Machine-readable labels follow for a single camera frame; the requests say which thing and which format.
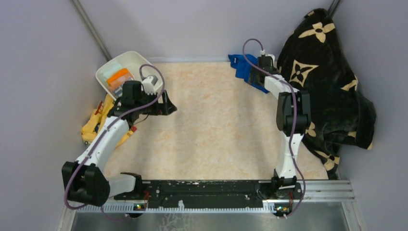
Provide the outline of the cream white towel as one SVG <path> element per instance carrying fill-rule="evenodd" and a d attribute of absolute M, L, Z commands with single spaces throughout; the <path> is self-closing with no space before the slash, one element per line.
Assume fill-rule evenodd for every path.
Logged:
<path fill-rule="evenodd" d="M 143 90 L 148 95 L 155 95 L 156 89 L 155 84 L 157 83 L 158 78 L 155 75 L 150 75 L 146 77 L 141 83 L 143 86 Z"/>

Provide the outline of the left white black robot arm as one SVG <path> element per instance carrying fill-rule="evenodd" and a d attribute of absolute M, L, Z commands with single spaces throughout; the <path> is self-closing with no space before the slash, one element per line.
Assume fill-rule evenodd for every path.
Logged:
<path fill-rule="evenodd" d="M 65 206 L 72 210 L 101 207 L 109 198 L 124 193 L 132 199 L 141 198 L 142 177 L 123 172 L 108 178 L 104 175 L 107 161 L 140 115 L 167 116 L 176 110 L 166 90 L 154 95 L 137 90 L 113 101 L 94 140 L 75 161 L 62 166 Z"/>

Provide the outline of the blue towel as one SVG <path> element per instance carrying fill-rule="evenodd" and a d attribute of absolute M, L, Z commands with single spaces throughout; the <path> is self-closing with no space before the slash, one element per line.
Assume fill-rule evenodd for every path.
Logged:
<path fill-rule="evenodd" d="M 264 87 L 249 82 L 252 66 L 245 60 L 242 54 L 228 54 L 228 59 L 230 61 L 230 66 L 236 70 L 236 78 L 243 79 L 244 82 L 264 93 L 269 93 Z"/>

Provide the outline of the rabbit print striped towel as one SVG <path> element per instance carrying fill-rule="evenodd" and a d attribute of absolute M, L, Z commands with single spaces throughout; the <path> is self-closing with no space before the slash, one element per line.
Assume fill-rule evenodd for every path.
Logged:
<path fill-rule="evenodd" d="M 115 88 L 114 91 L 113 91 L 113 94 L 114 94 L 115 98 L 121 97 L 122 93 L 123 93 L 122 86 L 119 86 L 119 87 Z"/>

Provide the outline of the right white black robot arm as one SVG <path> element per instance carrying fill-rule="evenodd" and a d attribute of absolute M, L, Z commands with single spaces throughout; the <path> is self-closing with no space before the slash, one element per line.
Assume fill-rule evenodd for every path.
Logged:
<path fill-rule="evenodd" d="M 276 198 L 284 198 L 297 184 L 298 149 L 311 123 L 310 96 L 292 87 L 281 75 L 269 73 L 272 69 L 253 66 L 250 83 L 264 87 L 278 100 L 276 126 L 281 133 L 280 158 L 270 190 Z"/>

